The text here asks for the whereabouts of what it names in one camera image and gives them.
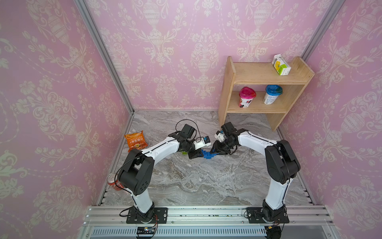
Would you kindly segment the blue lego brick assembly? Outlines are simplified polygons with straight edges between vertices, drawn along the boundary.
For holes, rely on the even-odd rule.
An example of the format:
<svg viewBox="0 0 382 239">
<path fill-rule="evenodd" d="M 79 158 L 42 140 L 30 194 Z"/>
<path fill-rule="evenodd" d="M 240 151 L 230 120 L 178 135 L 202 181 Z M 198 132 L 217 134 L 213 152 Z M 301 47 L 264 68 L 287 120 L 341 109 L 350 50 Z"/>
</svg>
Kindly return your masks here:
<svg viewBox="0 0 382 239">
<path fill-rule="evenodd" d="M 210 153 L 209 151 L 205 151 L 205 150 L 203 150 L 202 149 L 202 153 L 203 153 L 203 158 L 204 159 L 212 159 L 212 158 L 214 158 L 215 156 L 218 156 L 218 154 L 217 153 Z"/>
</svg>

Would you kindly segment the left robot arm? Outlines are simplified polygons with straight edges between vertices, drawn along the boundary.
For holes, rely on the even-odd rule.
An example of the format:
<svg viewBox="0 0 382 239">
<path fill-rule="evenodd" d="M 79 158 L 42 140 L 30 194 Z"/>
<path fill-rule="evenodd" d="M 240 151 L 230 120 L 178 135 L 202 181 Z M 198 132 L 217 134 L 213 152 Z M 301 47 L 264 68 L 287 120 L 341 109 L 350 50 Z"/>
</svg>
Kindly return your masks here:
<svg viewBox="0 0 382 239">
<path fill-rule="evenodd" d="M 189 159 L 203 158 L 202 148 L 210 146 L 208 136 L 192 138 L 195 128 L 185 124 L 182 130 L 169 134 L 163 141 L 143 150 L 132 149 L 116 172 L 116 186 L 130 194 L 134 206 L 127 209 L 127 223 L 153 223 L 155 204 L 148 193 L 154 166 L 176 152 L 186 152 Z"/>
</svg>

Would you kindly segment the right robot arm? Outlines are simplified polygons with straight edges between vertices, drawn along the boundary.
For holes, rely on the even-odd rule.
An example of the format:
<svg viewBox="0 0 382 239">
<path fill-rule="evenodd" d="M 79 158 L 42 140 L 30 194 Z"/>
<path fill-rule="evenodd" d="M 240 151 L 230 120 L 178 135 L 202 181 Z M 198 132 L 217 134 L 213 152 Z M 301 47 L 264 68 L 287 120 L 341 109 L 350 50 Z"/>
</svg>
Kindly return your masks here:
<svg viewBox="0 0 382 239">
<path fill-rule="evenodd" d="M 271 178 L 268 194 L 263 200 L 262 216 L 269 223 L 288 223 L 285 197 L 300 171 L 299 161 L 287 140 L 270 140 L 236 129 L 231 122 L 224 124 L 215 134 L 211 153 L 231 155 L 243 146 L 262 154 L 266 159 L 267 172 Z"/>
</svg>

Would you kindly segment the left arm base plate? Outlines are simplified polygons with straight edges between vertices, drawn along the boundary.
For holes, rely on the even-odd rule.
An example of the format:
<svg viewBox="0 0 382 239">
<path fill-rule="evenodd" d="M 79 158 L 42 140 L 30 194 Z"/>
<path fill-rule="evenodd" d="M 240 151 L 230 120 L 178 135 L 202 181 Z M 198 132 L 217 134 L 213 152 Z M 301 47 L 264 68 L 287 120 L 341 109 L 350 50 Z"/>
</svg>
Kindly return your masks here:
<svg viewBox="0 0 382 239">
<path fill-rule="evenodd" d="M 128 209 L 126 218 L 127 224 L 166 224 L 168 216 L 168 208 L 154 207 L 149 209 L 147 213 L 142 213 L 135 207 Z"/>
</svg>

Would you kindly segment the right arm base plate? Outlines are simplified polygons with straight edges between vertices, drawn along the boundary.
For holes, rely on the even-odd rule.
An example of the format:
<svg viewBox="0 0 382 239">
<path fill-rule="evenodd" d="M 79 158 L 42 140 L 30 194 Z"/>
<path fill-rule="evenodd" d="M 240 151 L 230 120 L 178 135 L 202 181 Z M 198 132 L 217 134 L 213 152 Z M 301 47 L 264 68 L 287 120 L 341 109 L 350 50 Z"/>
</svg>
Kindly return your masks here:
<svg viewBox="0 0 382 239">
<path fill-rule="evenodd" d="M 288 224 L 286 207 L 272 210 L 268 207 L 249 207 L 246 208 L 243 216 L 250 224 Z"/>
</svg>

